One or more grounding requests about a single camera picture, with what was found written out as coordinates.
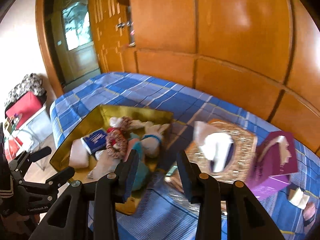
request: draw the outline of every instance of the door window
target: door window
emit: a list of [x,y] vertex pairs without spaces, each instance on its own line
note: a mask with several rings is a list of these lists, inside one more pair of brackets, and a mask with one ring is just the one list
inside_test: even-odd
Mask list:
[[92,41],[87,5],[75,3],[62,11],[68,50]]

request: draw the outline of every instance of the teal plush toy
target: teal plush toy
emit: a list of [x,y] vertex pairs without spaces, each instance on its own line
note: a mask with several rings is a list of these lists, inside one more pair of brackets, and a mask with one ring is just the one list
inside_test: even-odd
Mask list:
[[143,148],[142,144],[140,142],[140,137],[134,133],[130,134],[130,139],[128,140],[128,151],[127,151],[127,157],[129,156],[129,153],[131,150],[136,150],[139,155],[139,164],[138,169],[136,173],[136,177],[134,179],[134,183],[132,186],[132,191],[141,189],[142,186],[145,185],[146,178],[148,174],[150,173],[149,168],[144,164],[144,154],[143,154]]

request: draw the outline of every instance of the black clamp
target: black clamp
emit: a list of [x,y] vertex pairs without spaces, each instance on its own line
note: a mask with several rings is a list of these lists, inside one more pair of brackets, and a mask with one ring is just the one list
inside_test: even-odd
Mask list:
[[177,165],[186,198],[200,203],[196,240],[221,239],[221,201],[227,203],[228,240],[284,240],[269,214],[242,181],[218,182],[190,163],[184,151]]
[[58,198],[58,189],[64,185],[75,171],[67,167],[43,183],[34,183],[24,180],[31,163],[36,162],[51,153],[50,147],[44,147],[37,152],[23,152],[9,163],[13,180],[14,194],[4,199],[2,215],[8,216],[13,212],[20,215],[45,213]]
[[135,150],[128,160],[119,163],[115,172],[95,182],[75,180],[61,194],[42,219],[29,240],[88,239],[89,201],[94,200],[94,240],[118,240],[115,203],[124,203],[131,194],[138,168]]

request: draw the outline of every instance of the blue plaid bedsheet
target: blue plaid bedsheet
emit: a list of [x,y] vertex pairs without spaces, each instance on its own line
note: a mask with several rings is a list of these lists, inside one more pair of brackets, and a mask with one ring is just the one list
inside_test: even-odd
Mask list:
[[[56,146],[61,145],[73,128],[97,105],[150,107],[174,113],[167,152],[159,168],[167,169],[175,154],[192,141],[195,121],[213,118],[236,123],[256,134],[258,144],[271,131],[279,130],[270,123],[233,104],[183,85],[137,73],[107,73],[91,78],[59,97],[51,105],[50,116]],[[319,213],[320,161],[304,145],[295,141],[299,172],[292,184],[310,195]],[[197,217],[177,206],[154,184],[162,179],[156,173],[148,185],[137,212],[132,216],[117,214],[120,239],[194,239]],[[261,201],[285,239],[305,236],[302,210],[287,200],[288,188]],[[227,223],[222,222],[222,239],[227,239]]]

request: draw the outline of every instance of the gold glittery box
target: gold glittery box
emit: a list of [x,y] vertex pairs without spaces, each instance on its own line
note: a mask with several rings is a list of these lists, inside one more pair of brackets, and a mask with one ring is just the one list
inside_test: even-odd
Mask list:
[[209,161],[195,142],[192,142],[185,151],[189,161],[196,163],[201,172],[211,175],[218,181],[233,183],[235,180],[241,180],[244,182],[255,155],[257,137],[238,125],[226,121],[212,119],[209,124],[214,125],[221,132],[225,132],[232,137],[234,151],[230,162],[222,172],[213,173],[209,167]]

